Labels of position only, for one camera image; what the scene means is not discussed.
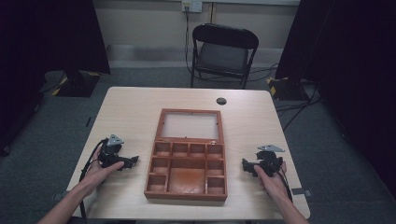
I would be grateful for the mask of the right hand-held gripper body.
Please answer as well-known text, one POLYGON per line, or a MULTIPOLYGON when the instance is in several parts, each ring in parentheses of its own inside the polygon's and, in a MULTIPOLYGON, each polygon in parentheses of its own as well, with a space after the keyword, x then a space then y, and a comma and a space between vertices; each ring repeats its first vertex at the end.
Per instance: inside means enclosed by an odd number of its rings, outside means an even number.
POLYGON ((284 169, 282 168, 283 158, 278 157, 271 149, 271 146, 261 146, 258 147, 258 150, 259 152, 256 153, 256 157, 260 161, 258 165, 268 176, 273 177, 279 172, 284 173, 284 169))

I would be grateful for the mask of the wooden compartment box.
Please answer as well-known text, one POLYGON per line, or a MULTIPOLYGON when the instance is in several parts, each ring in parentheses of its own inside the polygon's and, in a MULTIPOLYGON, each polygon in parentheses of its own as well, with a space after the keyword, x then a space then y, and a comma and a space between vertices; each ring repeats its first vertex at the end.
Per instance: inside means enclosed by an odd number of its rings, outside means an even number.
POLYGON ((223 202, 227 172, 221 114, 164 108, 144 194, 152 199, 223 202))

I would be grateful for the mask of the grey table bracket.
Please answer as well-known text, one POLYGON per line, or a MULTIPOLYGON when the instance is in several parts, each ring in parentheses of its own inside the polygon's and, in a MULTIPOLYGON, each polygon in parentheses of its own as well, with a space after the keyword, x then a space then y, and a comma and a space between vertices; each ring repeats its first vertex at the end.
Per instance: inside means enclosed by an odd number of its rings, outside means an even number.
POLYGON ((304 189, 304 188, 291 189, 291 192, 293 195, 303 194, 305 197, 311 197, 313 195, 310 189, 304 189))

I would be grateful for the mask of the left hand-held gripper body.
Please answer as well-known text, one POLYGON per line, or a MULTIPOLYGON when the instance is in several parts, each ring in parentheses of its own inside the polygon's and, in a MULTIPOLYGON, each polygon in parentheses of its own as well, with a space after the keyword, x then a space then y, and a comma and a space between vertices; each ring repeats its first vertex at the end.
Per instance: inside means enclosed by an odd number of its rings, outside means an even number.
POLYGON ((102 141, 100 153, 98 155, 98 160, 101 162, 102 168, 107 168, 121 161, 118 153, 120 152, 123 143, 124 141, 115 134, 111 134, 108 138, 102 141))

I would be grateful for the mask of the black stand base yellow tape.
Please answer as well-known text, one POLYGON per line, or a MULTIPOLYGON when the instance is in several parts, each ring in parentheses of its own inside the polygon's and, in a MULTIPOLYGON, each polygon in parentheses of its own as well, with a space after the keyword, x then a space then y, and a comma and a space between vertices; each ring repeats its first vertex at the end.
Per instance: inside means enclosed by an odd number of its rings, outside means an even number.
POLYGON ((274 99, 280 101, 307 101, 309 99, 301 82, 293 82, 285 77, 275 79, 267 78, 269 92, 274 99))

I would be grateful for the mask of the white wall outlet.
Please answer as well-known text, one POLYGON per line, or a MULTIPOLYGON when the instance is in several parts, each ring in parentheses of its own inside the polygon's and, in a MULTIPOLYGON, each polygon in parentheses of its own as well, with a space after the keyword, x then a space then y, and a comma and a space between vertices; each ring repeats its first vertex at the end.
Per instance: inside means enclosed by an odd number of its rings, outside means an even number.
POLYGON ((183 0, 181 2, 181 10, 183 12, 201 13, 203 2, 199 0, 183 0))

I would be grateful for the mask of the person's left hand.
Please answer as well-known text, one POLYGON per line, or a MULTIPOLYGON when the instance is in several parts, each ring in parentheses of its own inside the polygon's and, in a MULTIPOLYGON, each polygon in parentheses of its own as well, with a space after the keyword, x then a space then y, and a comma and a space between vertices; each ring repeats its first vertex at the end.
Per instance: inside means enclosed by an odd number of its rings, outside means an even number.
POLYGON ((123 161, 119 161, 111 166, 103 168, 98 160, 100 150, 101 148, 95 150, 90 167, 84 178, 79 182, 82 186, 83 197, 91 195, 99 184, 124 165, 123 161))

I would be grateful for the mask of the black folding chair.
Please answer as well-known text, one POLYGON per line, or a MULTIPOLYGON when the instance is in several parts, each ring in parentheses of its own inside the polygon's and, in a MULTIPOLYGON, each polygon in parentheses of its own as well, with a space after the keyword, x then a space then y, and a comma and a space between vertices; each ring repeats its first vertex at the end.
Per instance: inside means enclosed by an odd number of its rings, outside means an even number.
POLYGON ((192 31, 191 87, 195 73, 232 77, 244 89, 259 46, 258 37, 248 29, 204 23, 192 31))

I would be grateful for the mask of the black curtain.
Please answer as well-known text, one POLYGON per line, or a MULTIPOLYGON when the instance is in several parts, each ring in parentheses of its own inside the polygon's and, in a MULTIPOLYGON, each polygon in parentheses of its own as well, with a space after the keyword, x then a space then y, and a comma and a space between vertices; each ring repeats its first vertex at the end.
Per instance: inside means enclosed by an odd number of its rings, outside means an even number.
POLYGON ((93 0, 0 0, 0 156, 65 70, 110 72, 93 0))
POLYGON ((396 198, 396 0, 300 0, 276 76, 318 83, 396 198))

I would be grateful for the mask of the person's right hand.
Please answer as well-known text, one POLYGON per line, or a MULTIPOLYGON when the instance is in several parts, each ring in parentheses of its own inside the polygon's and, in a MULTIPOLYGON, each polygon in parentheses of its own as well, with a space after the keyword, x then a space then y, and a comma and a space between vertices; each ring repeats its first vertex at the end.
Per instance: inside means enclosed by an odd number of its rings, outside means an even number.
POLYGON ((268 176, 259 165, 255 165, 254 170, 262 182, 263 189, 269 194, 275 204, 291 203, 287 192, 286 178, 282 171, 273 176, 268 176))

